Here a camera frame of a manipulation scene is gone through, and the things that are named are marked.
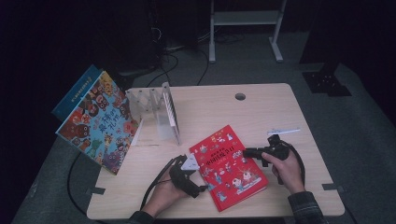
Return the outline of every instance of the gray floor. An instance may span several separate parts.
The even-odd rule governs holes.
[[[393,223],[396,220],[395,127],[363,88],[359,77],[342,64],[335,75],[352,96],[329,97],[310,92],[302,72],[319,66],[299,64],[307,33],[280,35],[283,63],[276,63],[268,36],[246,35],[244,40],[231,45],[217,45],[217,62],[208,66],[200,85],[290,84],[334,184],[344,190],[340,192],[341,198],[358,223]],[[201,50],[207,53],[208,45],[201,45]],[[178,58],[178,65],[168,73],[171,85],[197,85],[206,68],[205,55],[187,49],[173,55]],[[169,69],[175,62],[172,57],[164,57],[163,68]],[[133,86],[146,87],[161,72],[159,69],[139,77]],[[151,86],[160,86],[165,81],[166,76],[161,76]],[[78,152],[64,141],[55,141],[13,223],[96,223],[79,212],[67,194],[69,169],[77,156]],[[83,156],[78,157],[71,170],[71,195],[83,211],[87,210],[89,189],[98,174],[99,167]],[[328,219],[331,223],[353,223],[348,213]],[[243,222],[264,223],[257,219]],[[106,223],[122,223],[122,220]]]

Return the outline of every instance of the person's left hand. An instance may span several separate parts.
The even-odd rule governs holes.
[[[170,168],[163,174],[162,178],[159,180],[159,184],[156,185],[152,192],[151,198],[142,209],[142,211],[150,214],[154,218],[179,199],[188,197],[186,192],[176,188],[172,183],[169,170]]]

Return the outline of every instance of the white shelf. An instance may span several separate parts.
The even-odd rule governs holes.
[[[214,25],[268,25],[276,24],[278,10],[215,12]]]

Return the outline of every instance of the black cable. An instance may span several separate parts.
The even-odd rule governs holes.
[[[161,67],[161,69],[163,70],[163,72],[165,73],[166,78],[168,79],[169,86],[172,86],[172,84],[171,84],[171,78],[169,77],[168,72],[165,71],[165,69],[163,69],[163,65],[162,65],[162,64],[160,65],[160,67]]]
[[[171,57],[173,57],[174,59],[176,59],[176,64],[175,64],[174,66],[172,66],[169,70],[167,70],[167,71],[165,71],[165,72],[159,74],[159,75],[156,76],[155,78],[153,78],[153,79],[148,83],[148,85],[146,86],[146,88],[149,87],[149,85],[150,85],[155,79],[157,79],[158,77],[160,77],[160,76],[162,76],[162,75],[164,75],[164,74],[167,74],[168,72],[174,70],[174,69],[177,67],[177,65],[178,65],[178,58],[177,58],[176,56],[172,55],[172,54],[169,54],[168,56],[171,56]]]
[[[170,160],[164,167],[163,169],[160,171],[160,173],[157,175],[157,177],[155,177],[155,179],[152,181],[152,183],[149,185],[148,189],[146,190],[145,196],[143,197],[142,200],[142,204],[140,205],[140,210],[143,209],[143,207],[146,204],[146,201],[149,197],[149,193],[151,192],[151,190],[159,183],[158,181],[161,179],[161,177],[163,177],[163,174],[166,172],[166,170],[168,170],[168,168],[175,162],[176,158],[173,158],[172,160]]]
[[[74,159],[72,165],[70,166],[69,174],[67,175],[67,195],[69,196],[70,201],[71,201],[72,204],[77,208],[77,210],[78,210],[82,215],[84,215],[85,217],[87,217],[87,213],[84,212],[84,211],[77,205],[76,201],[73,199],[72,194],[71,194],[71,192],[70,192],[70,176],[71,176],[71,174],[72,174],[73,167],[75,166],[76,161],[78,160],[78,158],[79,158],[80,155],[81,155],[81,152],[79,152],[78,155],[76,156],[76,158]],[[101,221],[101,220],[94,220],[94,221],[95,221],[95,222],[98,222],[98,223],[102,223],[102,224],[107,224],[106,222]]]
[[[201,78],[199,79],[199,81],[197,83],[197,86],[199,86],[199,84],[201,83],[202,79],[204,78],[204,76],[207,72],[207,69],[209,68],[209,58],[207,57],[206,53],[203,50],[199,49],[199,51],[201,51],[206,57],[206,68],[205,68],[205,71],[202,73]]]
[[[304,167],[303,159],[301,159],[300,154],[298,154],[297,150],[293,147],[292,144],[289,144],[283,140],[280,140],[280,142],[287,145],[290,148],[290,150],[294,153],[294,155],[296,156],[297,162],[300,165],[301,179],[303,180],[303,185],[305,186],[305,167]]]
[[[346,211],[349,213],[350,218],[352,218],[353,223],[358,224],[358,221],[356,220],[356,218],[353,216],[352,212],[349,210],[349,208],[346,206],[346,204],[344,203],[343,200],[341,200],[341,202],[343,203]]]

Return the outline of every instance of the table hole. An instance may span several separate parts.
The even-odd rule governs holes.
[[[246,95],[244,94],[244,93],[241,93],[241,92],[239,92],[239,93],[237,93],[236,95],[235,95],[235,99],[237,99],[238,101],[243,101],[243,100],[245,100],[247,97],[246,97]]]

